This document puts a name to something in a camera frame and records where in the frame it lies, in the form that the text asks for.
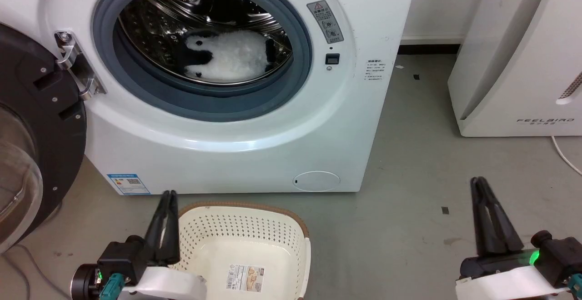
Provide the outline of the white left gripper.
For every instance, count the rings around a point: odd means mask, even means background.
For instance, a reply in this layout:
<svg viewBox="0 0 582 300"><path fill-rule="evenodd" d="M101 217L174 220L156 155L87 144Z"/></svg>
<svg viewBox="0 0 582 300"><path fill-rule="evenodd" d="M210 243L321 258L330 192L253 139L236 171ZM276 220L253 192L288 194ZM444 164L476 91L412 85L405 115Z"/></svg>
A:
<svg viewBox="0 0 582 300"><path fill-rule="evenodd" d="M148 265L174 265L180 261L177 209L177 192L166 190L161 195L144 236ZM136 285L123 287L118 299L205 300L206 267L148 267Z"/></svg>

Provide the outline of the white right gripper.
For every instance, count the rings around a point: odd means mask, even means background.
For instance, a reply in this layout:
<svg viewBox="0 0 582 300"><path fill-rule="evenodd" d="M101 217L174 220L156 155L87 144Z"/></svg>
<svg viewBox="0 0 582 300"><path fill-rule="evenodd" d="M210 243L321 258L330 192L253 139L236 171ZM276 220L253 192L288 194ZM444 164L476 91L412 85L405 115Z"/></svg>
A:
<svg viewBox="0 0 582 300"><path fill-rule="evenodd" d="M553 287L533 265L539 250L522 250L524 244L486 178L475 176L470 186L478 256L460 265L457 299L549 300L568 293L566 285Z"/></svg>

